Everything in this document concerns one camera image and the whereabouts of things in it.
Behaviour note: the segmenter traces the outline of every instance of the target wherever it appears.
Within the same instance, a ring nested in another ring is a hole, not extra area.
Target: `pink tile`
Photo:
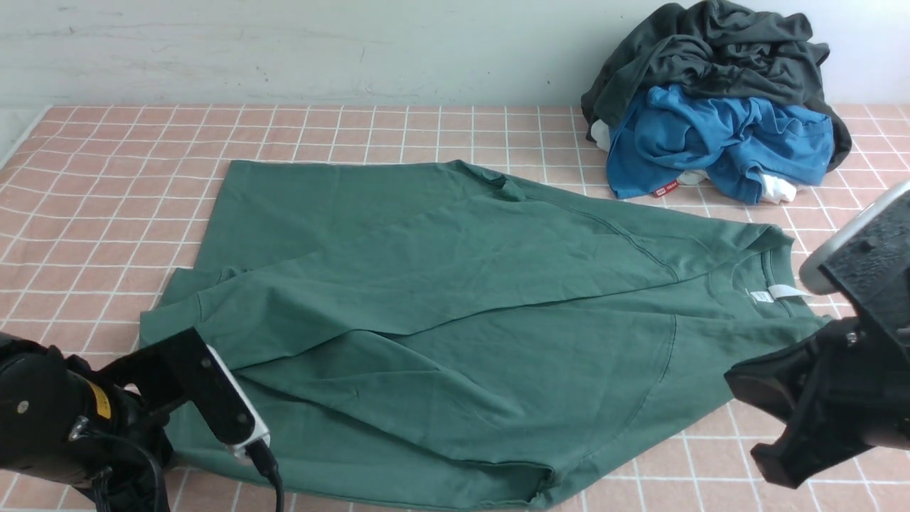
[[[542,166],[543,152],[539,149],[509,149],[509,162],[511,165]]]
[[[161,139],[178,142],[195,140],[199,131],[199,127],[167,127],[164,133],[161,134]]]
[[[404,129],[405,115],[401,112],[377,112],[373,116],[373,128]]]
[[[853,209],[859,206],[848,189],[815,189],[814,192],[826,207]]]
[[[101,122],[131,125],[139,118],[140,108],[114,107],[107,111]]]
[[[71,123],[99,123],[104,119],[107,108],[102,107],[77,107],[70,117]]]
[[[307,114],[307,128],[335,129],[339,124],[339,116],[340,112],[336,110],[310,110]]]
[[[758,499],[748,482],[699,482],[704,512],[757,512]]]
[[[75,107],[51,107],[45,113],[45,121],[66,121],[70,116],[73,115],[73,112],[76,110]]]
[[[440,129],[474,129],[472,116],[470,114],[443,113],[440,118]]]
[[[362,163],[367,156],[366,146],[336,146],[331,153],[335,163]]]
[[[694,482],[666,482],[645,480],[642,482],[644,504],[648,510],[672,510],[673,512],[700,511]]]
[[[242,127],[267,127],[271,122],[271,110],[244,110],[240,112],[237,123]]]
[[[855,170],[855,169],[838,169],[836,172],[829,172],[828,176],[839,175],[843,179],[843,183],[846,187],[857,187],[857,188],[869,188],[869,187],[878,187],[883,188],[885,185],[882,181],[876,176],[876,174],[870,169],[864,170]]]
[[[692,464],[698,477],[747,478],[739,442],[726,439],[689,439]]]
[[[221,158],[228,160],[255,160],[262,148],[260,143],[228,142]]]
[[[544,132],[574,132],[572,118],[566,116],[541,116],[541,130]]]
[[[579,165],[579,155],[575,149],[544,148],[543,157],[548,166],[578,167]]]
[[[183,159],[177,165],[177,175],[195,178],[210,178],[215,172],[215,159]]]
[[[407,116],[407,129],[436,130],[440,126],[440,115],[437,113],[413,113]]]
[[[148,220],[112,219],[105,231],[105,240],[139,241],[148,229]]]
[[[129,125],[99,125],[92,135],[98,140],[123,140],[129,133]]]
[[[506,129],[506,117],[502,114],[475,114],[474,129],[504,131]]]
[[[882,135],[872,119],[845,118],[844,123],[850,130],[850,135]]]
[[[581,169],[577,167],[555,167],[547,161],[546,176],[548,183],[564,185],[581,185]]]
[[[108,304],[102,319],[107,322],[138,322],[139,314],[152,309],[154,305],[154,295],[121,293],[115,301]]]
[[[228,140],[232,131],[234,131],[232,127],[204,126],[199,129],[196,142]]]
[[[171,125],[200,125],[206,118],[204,108],[178,108],[170,119]]]
[[[470,148],[440,148],[439,161],[450,162],[453,160],[471,160]]]
[[[907,169],[904,161],[895,153],[867,153],[866,159],[872,169],[878,170],[904,170]]]
[[[18,320],[51,320],[64,298],[63,293],[26,292],[10,316]]]
[[[302,144],[332,144],[335,142],[335,130],[331,128],[305,128],[300,142]]]
[[[813,484],[818,504],[825,512],[873,512],[875,504],[869,491],[857,484]]]
[[[60,153],[75,153],[80,148],[82,148],[83,142],[83,140],[76,138],[51,137],[47,140],[42,149],[45,151],[57,151]]]
[[[826,210],[793,209],[790,211],[790,219],[797,230],[830,230],[834,226],[826,213]]]
[[[370,134],[369,144],[372,146],[400,146],[403,140],[404,130],[374,129]]]
[[[399,163],[400,161],[401,148],[395,148],[392,146],[370,146],[367,149],[367,163],[387,164]]]
[[[506,118],[509,132],[512,131],[540,131],[541,124],[537,116],[523,116],[509,114]]]
[[[46,192],[50,190],[58,174],[44,170],[20,169],[9,180],[11,185],[16,185],[20,189],[28,189],[33,192]]]
[[[290,510],[291,494],[285,493],[285,511]],[[265,486],[243,484],[237,494],[234,512],[261,512],[275,509],[275,491]]]
[[[113,155],[120,143],[115,140],[87,140],[79,150],[83,155]]]
[[[53,197],[46,200],[41,205],[37,214],[46,215],[47,217],[63,217],[68,219],[76,215],[76,212],[82,204],[82,200],[83,198],[77,196]]]
[[[505,165],[507,154],[505,148],[475,148],[474,163],[478,165]]]
[[[880,119],[876,122],[887,136],[910,136],[910,121],[906,119]]]
[[[231,133],[230,140],[236,142],[256,142],[258,144],[265,140],[267,131],[266,128],[238,126],[234,128],[234,132]]]
[[[174,177],[167,188],[167,195],[172,198],[201,198],[207,185],[205,179]]]
[[[297,146],[291,144],[266,144],[259,157],[264,160],[291,161]]]
[[[188,157],[216,159],[224,151],[224,142],[194,142],[187,152]]]
[[[412,147],[419,146],[424,148],[436,148],[436,143],[439,139],[439,136],[440,133],[438,131],[409,129],[405,132],[404,145]]]
[[[202,471],[190,471],[174,512],[230,510],[239,482]]]
[[[129,241],[102,241],[89,259],[90,265],[126,265],[136,250],[137,244]]]
[[[81,352],[95,329],[91,323],[57,321],[50,324],[45,337],[51,344],[67,352]]]
[[[297,144],[300,141],[301,128],[293,127],[273,127],[268,129],[266,142],[282,142],[286,144]]]
[[[329,161],[331,146],[313,146],[301,144],[294,155],[294,161],[325,162]]]
[[[903,512],[910,503],[910,486],[886,486],[872,484],[879,512]]]
[[[132,264],[140,266],[168,266],[177,254],[178,244],[143,241],[136,248]]]
[[[471,145],[469,131],[442,131],[440,132],[441,148],[468,148]]]
[[[13,189],[12,187],[0,189],[0,205],[7,210],[19,213],[31,213],[45,197],[45,193],[29,189]]]
[[[349,512],[350,503],[323,497],[298,495],[294,512]]]
[[[240,117],[240,111],[234,108],[212,108],[208,111],[205,118],[205,124],[209,126],[229,126],[237,124]]]
[[[152,220],[144,241],[182,241],[189,220]]]
[[[143,213],[150,212],[149,216],[155,212],[152,205],[155,207],[158,204],[157,200],[147,200],[148,204],[143,208]],[[196,208],[199,205],[199,200],[196,198],[192,199],[173,199],[167,198],[161,201],[161,211],[158,213],[159,218],[167,219],[192,219],[196,214]]]
[[[165,193],[169,180],[169,178],[159,176],[140,176],[133,180],[129,194],[131,196],[161,196]]]
[[[367,128],[372,126],[372,112],[343,111],[339,128]]]
[[[888,142],[901,153],[910,153],[910,137],[889,137]]]
[[[891,151],[888,139],[881,136],[857,135],[853,136],[854,147],[860,151]]]
[[[98,128],[98,125],[87,124],[87,123],[66,123],[59,131],[56,132],[58,137],[67,137],[67,138],[89,138],[95,133],[95,130]],[[54,135],[53,132],[46,133],[45,135]]]
[[[136,118],[137,124],[142,125],[165,125],[170,121],[174,114],[173,108],[143,108]]]
[[[85,267],[76,286],[77,292],[113,292],[124,267]]]
[[[692,476],[682,439],[667,439],[639,455],[636,460],[641,476]]]
[[[84,265],[94,249],[94,241],[59,241],[48,254],[47,264]]]
[[[540,148],[540,132],[512,131],[508,134],[510,148]]]

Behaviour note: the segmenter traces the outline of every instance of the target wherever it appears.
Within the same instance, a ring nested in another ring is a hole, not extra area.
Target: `white wall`
[[[4,0],[0,105],[573,104],[662,3]],[[910,101],[905,0],[743,3],[809,15],[832,102]]]

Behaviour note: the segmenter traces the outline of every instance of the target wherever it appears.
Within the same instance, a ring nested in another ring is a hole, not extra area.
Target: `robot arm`
[[[842,293],[856,316],[736,364],[734,398],[786,423],[752,457],[790,488],[875,446],[910,449],[910,182],[886,192],[800,270],[814,293]]]

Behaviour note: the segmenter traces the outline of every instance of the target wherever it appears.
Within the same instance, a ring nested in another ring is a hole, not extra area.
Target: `black cable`
[[[275,512],[284,512],[284,483],[281,481],[281,474],[278,472],[278,461],[275,460],[275,454],[263,439],[247,446],[247,455],[249,460],[253,461],[253,466],[260,475],[264,476],[268,482],[275,488]]]
[[[165,478],[161,472],[161,466],[159,466],[158,462],[155,461],[155,457],[152,456],[152,454],[148,453],[148,450],[146,450],[142,446],[138,445],[135,441],[133,441],[132,439],[128,439],[126,437],[118,437],[116,435],[110,435],[110,434],[105,434],[103,432],[95,432],[95,431],[86,432],[85,436],[94,437],[97,439],[105,439],[107,441],[116,441],[118,443],[123,443],[124,445],[127,445],[127,446],[133,448],[134,450],[136,450],[139,454],[142,455],[142,457],[144,457],[146,459],[146,461],[148,461],[148,465],[151,466],[152,474],[155,477],[155,491],[154,491],[155,492],[155,502],[154,502],[154,507],[152,508],[152,510],[154,512],[160,512],[160,509],[158,507],[161,505],[160,504],[161,491],[162,491],[162,489],[165,488]]]

